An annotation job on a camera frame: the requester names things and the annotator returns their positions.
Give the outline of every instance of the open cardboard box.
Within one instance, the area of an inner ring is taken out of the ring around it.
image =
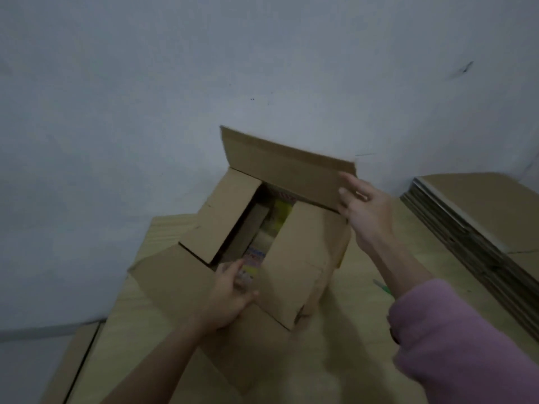
[[[276,202],[291,210],[267,241],[250,286],[255,304],[201,348],[240,393],[285,350],[300,317],[316,308],[350,240],[336,212],[337,171],[354,163],[292,149],[221,127],[230,168],[179,244],[131,267],[140,288],[165,315],[185,320],[211,290],[221,262],[242,257]]]

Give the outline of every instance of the pink sleeve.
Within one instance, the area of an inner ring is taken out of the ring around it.
[[[539,367],[449,284],[416,286],[389,310],[395,366],[430,403],[539,402]]]

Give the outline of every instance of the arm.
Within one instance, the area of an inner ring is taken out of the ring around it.
[[[257,292],[234,289],[242,265],[242,260],[219,265],[206,304],[173,330],[101,404],[168,403],[200,340],[232,323],[256,297]]]
[[[533,402],[539,368],[394,237],[390,197],[343,173],[340,213],[397,299],[389,322],[400,349],[395,365],[430,402]]]

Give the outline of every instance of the left hand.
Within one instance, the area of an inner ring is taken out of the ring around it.
[[[205,333],[215,332],[231,324],[258,296],[257,291],[241,293],[234,289],[236,274],[243,263],[243,260],[237,260],[217,267],[215,285],[199,317]]]

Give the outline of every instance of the green object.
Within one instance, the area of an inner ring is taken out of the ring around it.
[[[376,279],[373,279],[373,282],[374,282],[374,285],[379,286],[379,287],[381,288],[382,291],[387,292],[387,293],[389,293],[391,296],[393,296],[393,295],[391,294],[391,291],[389,290],[389,288],[388,288],[386,285],[384,285],[384,284],[381,283],[380,281],[377,281]]]

